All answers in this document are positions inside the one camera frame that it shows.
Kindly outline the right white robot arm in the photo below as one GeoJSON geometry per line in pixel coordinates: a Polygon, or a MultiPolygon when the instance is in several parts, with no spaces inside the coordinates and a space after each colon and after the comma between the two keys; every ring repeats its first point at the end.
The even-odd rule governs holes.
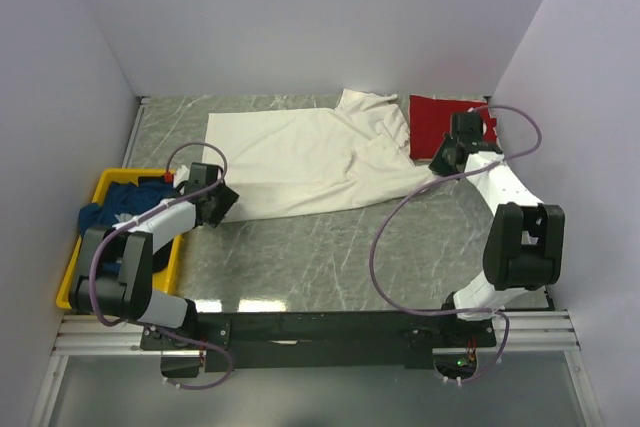
{"type": "Polygon", "coordinates": [[[469,180],[493,214],[482,271],[452,294],[459,319],[486,320],[516,297],[559,280],[565,213],[520,181],[498,144],[484,139],[479,113],[451,116],[450,132],[430,169],[442,177],[469,180]]]}

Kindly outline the white t shirt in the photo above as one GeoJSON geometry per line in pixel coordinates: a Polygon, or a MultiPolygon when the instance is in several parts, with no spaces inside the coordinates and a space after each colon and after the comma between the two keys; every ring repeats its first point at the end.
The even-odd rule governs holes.
{"type": "Polygon", "coordinates": [[[344,90],[333,108],[212,113],[205,140],[226,156],[239,195],[228,222],[366,207],[435,177],[409,157],[395,96],[344,90]]]}

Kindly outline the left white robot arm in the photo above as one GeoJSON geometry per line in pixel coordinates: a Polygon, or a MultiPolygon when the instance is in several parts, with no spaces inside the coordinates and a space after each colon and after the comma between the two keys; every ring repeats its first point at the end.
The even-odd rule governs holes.
{"type": "Polygon", "coordinates": [[[110,182],[103,201],[79,215],[71,309],[196,335],[194,302],[155,288],[153,277],[168,268],[177,237],[217,227],[238,201],[223,174],[219,165],[194,162],[181,182],[172,172],[110,182]]]}

